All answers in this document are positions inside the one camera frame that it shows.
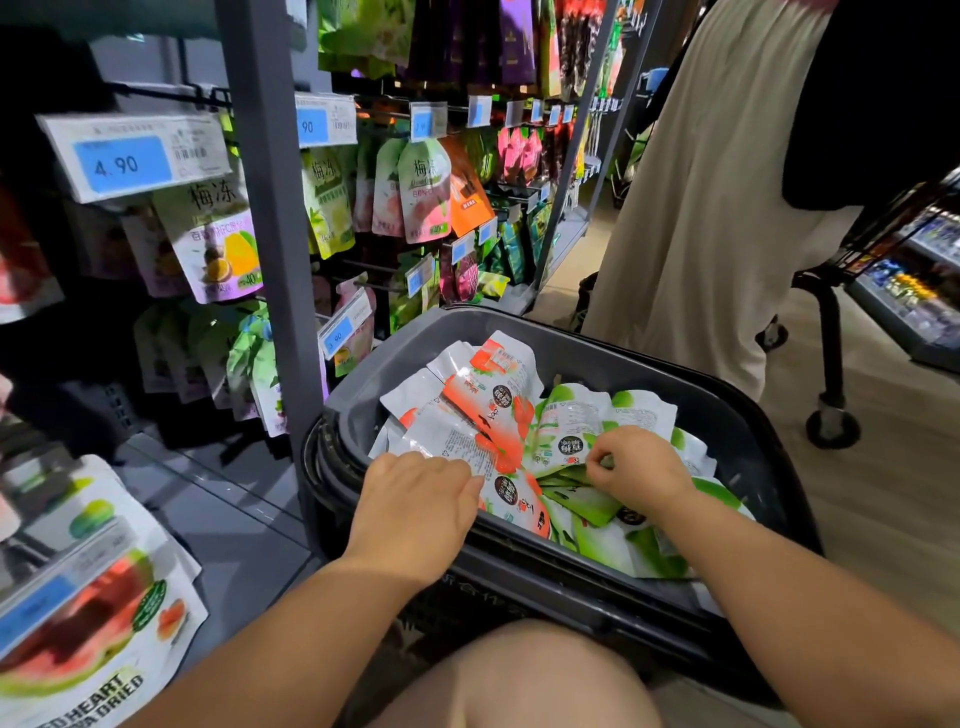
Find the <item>barcode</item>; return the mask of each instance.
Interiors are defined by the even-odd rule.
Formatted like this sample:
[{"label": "barcode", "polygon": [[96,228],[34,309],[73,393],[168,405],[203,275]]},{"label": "barcode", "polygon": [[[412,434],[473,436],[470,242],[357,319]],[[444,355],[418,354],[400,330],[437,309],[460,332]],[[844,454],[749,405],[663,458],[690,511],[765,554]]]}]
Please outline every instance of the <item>barcode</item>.
[{"label": "barcode", "polygon": [[176,157],[178,161],[205,158],[206,147],[187,147],[186,149],[175,149],[174,157]]}]

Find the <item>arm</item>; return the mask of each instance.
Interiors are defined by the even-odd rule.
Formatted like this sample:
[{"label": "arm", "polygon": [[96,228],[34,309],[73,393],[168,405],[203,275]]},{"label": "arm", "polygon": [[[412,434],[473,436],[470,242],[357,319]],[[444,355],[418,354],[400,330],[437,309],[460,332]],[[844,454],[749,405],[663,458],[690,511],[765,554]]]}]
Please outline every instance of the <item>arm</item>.
[{"label": "arm", "polygon": [[325,728],[403,605],[463,545],[483,483],[463,461],[382,455],[347,551],[219,647],[127,723]]},{"label": "arm", "polygon": [[[612,453],[615,467],[599,459]],[[597,439],[588,475],[661,527],[805,726],[949,726],[960,643],[816,554],[697,491],[660,437]]]}]

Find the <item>leg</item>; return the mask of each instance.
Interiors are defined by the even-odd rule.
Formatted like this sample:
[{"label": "leg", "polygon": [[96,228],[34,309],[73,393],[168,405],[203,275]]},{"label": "leg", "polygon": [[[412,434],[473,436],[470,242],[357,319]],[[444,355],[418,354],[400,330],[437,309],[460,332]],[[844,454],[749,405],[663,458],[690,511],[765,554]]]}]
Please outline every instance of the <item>leg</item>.
[{"label": "leg", "polygon": [[625,660],[547,622],[515,622],[439,663],[370,728],[660,728]]}]

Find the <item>hand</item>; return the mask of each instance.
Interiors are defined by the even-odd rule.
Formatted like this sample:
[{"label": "hand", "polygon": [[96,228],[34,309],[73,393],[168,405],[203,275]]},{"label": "hand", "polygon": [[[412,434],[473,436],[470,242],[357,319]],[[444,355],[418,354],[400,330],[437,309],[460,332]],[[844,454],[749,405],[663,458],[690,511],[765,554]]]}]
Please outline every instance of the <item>hand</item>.
[{"label": "hand", "polygon": [[[613,470],[600,465],[613,456]],[[680,455],[666,440],[634,425],[623,425],[597,438],[587,458],[587,478],[628,508],[659,523],[677,496],[696,492]]]},{"label": "hand", "polygon": [[481,486],[463,460],[380,455],[367,469],[344,559],[417,591],[433,584],[464,544]]}]

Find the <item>white skirt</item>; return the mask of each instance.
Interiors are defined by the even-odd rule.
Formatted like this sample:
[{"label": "white skirt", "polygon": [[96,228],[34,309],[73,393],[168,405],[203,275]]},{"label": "white skirt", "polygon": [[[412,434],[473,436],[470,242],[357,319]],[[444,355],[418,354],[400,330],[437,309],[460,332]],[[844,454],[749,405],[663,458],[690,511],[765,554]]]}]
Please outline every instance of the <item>white skirt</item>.
[{"label": "white skirt", "polygon": [[862,210],[780,194],[806,72],[829,20],[799,2],[721,0],[687,51],[611,235],[583,333],[763,391],[755,341],[795,272]]}]

